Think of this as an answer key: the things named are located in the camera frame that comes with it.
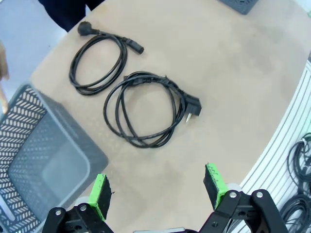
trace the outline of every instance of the basket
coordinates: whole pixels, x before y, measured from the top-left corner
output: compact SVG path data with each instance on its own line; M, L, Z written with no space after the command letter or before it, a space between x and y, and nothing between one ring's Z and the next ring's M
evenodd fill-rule
M258 0L220 0L242 15L248 14Z
M23 85L0 121L0 225L41 229L49 210L68 208L108 164L65 108Z

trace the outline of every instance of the table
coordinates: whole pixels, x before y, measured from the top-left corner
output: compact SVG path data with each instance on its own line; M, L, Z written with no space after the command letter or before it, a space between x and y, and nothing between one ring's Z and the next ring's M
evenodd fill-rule
M138 70L167 75L198 96L203 107L199 117L177 126L166 146L137 149L104 122L104 100L112 87L85 97L69 83L71 60L90 37L80 37L74 28L39 65L34 85L62 103L109 158L103 172L115 193L108 225L115 232L199 229L212 211L204 165L216 163L228 183L246 176L296 89L310 50L311 20L291 0L260 0L246 16L216 0L106 0L85 20L145 47L140 56L129 51L122 76ZM93 46L81 59L78 81L99 79L118 55L113 42ZM164 93L157 85L127 92L137 133L169 125ZM108 108L112 120L114 108L113 103Z

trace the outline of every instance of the dark pants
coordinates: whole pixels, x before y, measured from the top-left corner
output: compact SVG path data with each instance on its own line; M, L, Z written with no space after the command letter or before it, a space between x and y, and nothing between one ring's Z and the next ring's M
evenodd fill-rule
M49 16L69 32L86 16L86 5L92 11L104 0L39 0Z

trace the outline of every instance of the white striped surface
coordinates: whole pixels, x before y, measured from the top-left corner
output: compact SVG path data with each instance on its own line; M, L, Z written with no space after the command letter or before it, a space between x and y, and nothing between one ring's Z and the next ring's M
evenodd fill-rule
M311 130L311 63L307 61L294 97L275 134L264 152L242 181L247 194L257 189L266 189L278 209L292 197L297 187L287 171L286 158L292 145ZM248 233L244 222L232 232Z

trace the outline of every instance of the plug prong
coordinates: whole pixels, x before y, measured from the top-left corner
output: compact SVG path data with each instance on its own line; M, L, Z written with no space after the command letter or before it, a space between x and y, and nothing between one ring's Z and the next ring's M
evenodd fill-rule
M191 115L192 115L191 113L188 114L187 119L186 119L186 123L190 120Z

